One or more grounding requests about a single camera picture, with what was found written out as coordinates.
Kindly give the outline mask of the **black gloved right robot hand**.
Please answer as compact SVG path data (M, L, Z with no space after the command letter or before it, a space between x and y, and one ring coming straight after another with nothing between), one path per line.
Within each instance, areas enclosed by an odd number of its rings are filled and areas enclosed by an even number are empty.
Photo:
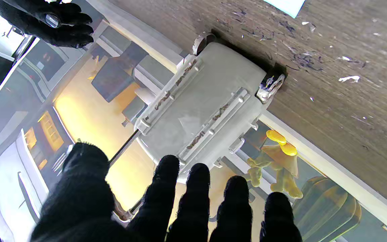
M54 46L78 49L94 42L92 19L75 3L0 0L0 16L23 34Z

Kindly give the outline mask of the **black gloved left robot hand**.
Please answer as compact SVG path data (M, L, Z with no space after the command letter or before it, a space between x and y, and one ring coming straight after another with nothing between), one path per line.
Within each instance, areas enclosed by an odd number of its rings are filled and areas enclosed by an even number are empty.
M49 192L31 242L250 242L253 211L244 177L227 181L217 226L209 235L210 171L203 163L189 173L177 218L169 224L179 159L160 159L138 213L123 227L112 218L115 199L106 175L110 162L100 148L76 143L63 163L60 180Z

